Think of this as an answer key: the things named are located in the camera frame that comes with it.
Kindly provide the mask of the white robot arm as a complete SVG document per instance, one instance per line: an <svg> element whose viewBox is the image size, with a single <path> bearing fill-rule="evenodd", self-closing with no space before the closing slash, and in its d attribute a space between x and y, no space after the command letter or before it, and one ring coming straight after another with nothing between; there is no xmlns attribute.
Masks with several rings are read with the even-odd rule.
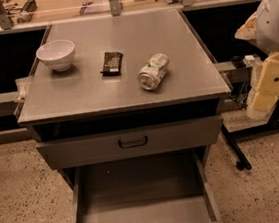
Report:
<svg viewBox="0 0 279 223"><path fill-rule="evenodd" d="M279 100L279 0L263 0L234 36L254 44L268 55L253 66L246 102L247 116L262 119Z"/></svg>

